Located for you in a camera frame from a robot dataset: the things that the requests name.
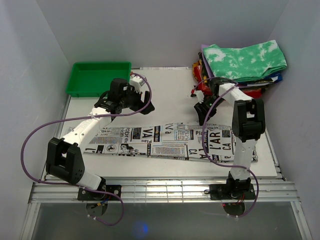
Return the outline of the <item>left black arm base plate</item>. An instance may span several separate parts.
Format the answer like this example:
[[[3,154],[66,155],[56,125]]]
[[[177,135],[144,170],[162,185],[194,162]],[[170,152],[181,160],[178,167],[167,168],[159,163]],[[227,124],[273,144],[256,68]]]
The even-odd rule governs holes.
[[[104,192],[102,193],[96,193],[92,191],[88,191],[85,189],[79,189],[77,194],[77,200],[78,201],[116,201],[117,198],[111,194],[117,195],[118,197],[121,197],[121,191],[122,186],[121,185],[103,185],[101,188],[98,188],[97,191]]]

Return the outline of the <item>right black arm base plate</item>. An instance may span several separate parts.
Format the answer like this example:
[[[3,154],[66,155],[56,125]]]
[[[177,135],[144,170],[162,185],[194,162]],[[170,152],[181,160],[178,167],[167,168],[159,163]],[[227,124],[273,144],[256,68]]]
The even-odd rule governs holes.
[[[253,184],[245,189],[231,188],[226,184],[210,184],[209,195],[211,200],[239,200],[242,197],[245,200],[254,200],[256,198]]]

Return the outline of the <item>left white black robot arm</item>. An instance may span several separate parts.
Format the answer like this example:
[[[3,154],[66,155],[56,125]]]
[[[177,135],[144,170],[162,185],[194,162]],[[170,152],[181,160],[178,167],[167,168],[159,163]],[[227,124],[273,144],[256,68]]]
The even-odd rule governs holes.
[[[106,181],[86,169],[83,153],[90,141],[117,116],[121,116],[124,109],[143,115],[154,111],[151,89],[141,90],[147,83],[147,79],[137,73],[130,80],[113,79],[109,90],[100,95],[81,123],[63,137],[49,141],[46,172],[70,185],[87,188],[95,200],[102,199],[106,195]]]

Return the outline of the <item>newspaper print trousers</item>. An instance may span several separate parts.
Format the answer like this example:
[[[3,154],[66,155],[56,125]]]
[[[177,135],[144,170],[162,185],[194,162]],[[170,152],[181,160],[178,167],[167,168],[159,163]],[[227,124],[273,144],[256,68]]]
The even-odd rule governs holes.
[[[105,127],[85,153],[220,163],[234,161],[236,139],[227,125],[198,122],[144,127]]]

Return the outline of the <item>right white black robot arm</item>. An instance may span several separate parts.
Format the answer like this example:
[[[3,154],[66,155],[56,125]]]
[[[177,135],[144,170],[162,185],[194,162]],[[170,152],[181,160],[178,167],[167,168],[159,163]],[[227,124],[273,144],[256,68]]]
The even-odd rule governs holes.
[[[253,185],[251,171],[254,148],[265,132],[265,107],[262,99],[252,98],[238,88],[238,83],[225,77],[208,78],[211,96],[198,97],[194,106],[200,126],[217,112],[217,107],[226,101],[233,107],[231,130],[235,136],[233,164],[225,183],[211,184],[205,191],[211,200],[256,200],[259,185]]]

